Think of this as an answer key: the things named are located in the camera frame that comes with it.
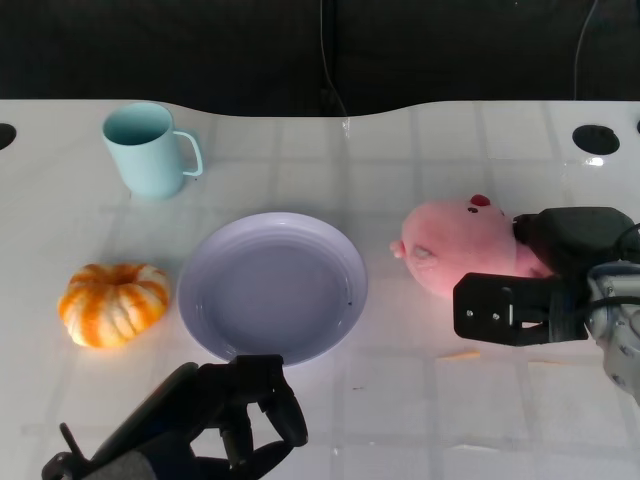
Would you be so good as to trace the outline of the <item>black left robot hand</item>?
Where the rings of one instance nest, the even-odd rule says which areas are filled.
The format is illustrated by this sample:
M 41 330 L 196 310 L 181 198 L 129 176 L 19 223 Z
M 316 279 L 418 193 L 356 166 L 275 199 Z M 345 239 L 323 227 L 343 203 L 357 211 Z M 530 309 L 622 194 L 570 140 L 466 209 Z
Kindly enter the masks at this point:
M 105 467 L 130 452 L 158 479 L 260 479 L 308 442 L 279 355 L 175 370 L 98 448 Z

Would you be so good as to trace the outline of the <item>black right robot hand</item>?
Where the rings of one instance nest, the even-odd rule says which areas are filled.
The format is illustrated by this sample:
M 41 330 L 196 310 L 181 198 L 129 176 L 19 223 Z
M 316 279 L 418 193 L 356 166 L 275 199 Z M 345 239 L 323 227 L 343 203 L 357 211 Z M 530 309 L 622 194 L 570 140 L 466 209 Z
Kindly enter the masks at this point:
M 549 208 L 518 216 L 517 239 L 548 277 L 468 273 L 453 289 L 464 339 L 507 346 L 585 340 L 599 309 L 639 303 L 639 226 L 611 207 Z

